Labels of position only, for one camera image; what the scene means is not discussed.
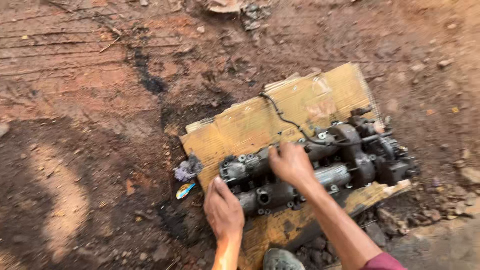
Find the shoe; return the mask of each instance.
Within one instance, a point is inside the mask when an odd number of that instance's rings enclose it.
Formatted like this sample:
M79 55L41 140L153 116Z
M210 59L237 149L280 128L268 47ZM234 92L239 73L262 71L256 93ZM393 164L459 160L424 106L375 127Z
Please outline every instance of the shoe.
M264 270L305 270L305 267L289 251L270 248L264 255Z

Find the left hand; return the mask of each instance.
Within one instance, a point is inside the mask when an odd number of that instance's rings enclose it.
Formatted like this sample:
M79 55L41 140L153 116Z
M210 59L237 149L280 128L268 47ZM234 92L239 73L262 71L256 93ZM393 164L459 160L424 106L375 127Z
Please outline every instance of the left hand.
M204 211L218 242L238 239L245 217L239 200L223 180L216 176L208 185Z

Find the human hand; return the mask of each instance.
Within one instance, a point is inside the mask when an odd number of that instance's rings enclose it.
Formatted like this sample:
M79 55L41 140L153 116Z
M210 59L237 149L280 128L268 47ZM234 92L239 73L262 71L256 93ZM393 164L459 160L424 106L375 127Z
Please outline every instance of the human hand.
M309 183L318 183L313 174L313 166L301 145L280 142L280 154L275 147L270 146L268 162L276 176L298 189L308 188Z
M204 211L218 242L241 240L245 217L239 200L216 176L208 185Z

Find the flattened cardboard box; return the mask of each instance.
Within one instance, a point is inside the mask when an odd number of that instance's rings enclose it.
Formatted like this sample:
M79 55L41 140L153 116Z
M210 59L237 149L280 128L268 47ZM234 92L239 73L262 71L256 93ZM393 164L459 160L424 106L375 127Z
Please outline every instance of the flattened cardboard box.
M351 110L369 104L373 111L366 117L381 118L359 67L350 63L326 73L305 77L294 74L284 81L266 85L265 91L276 101L286 119L298 123L310 134L315 127L328 127L332 120L344 121ZM296 141L302 137L295 126L279 119L270 101L261 97L234 104L215 117L192 123L186 129L188 133L180 139L186 153L195 152L205 166L198 175L204 190L218 174L218 164L225 156L256 152L271 143ZM342 207L352 214L408 187L409 182L389 188L374 183L350 193L342 199ZM314 220L306 204L298 211L287 209L253 219L251 229L244 232L240 269L260 269L263 255L271 245L287 245Z

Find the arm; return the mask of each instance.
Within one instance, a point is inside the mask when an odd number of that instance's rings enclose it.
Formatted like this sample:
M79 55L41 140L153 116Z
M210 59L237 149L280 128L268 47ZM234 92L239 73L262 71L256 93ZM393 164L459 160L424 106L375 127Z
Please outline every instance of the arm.
M335 247L343 269L359 270L382 253L317 181L302 146L281 143L280 153L274 147L269 148L270 167L276 176L296 187L313 206L315 216Z
M216 237L212 270L236 270L245 218L237 197L218 176L208 185L204 210Z

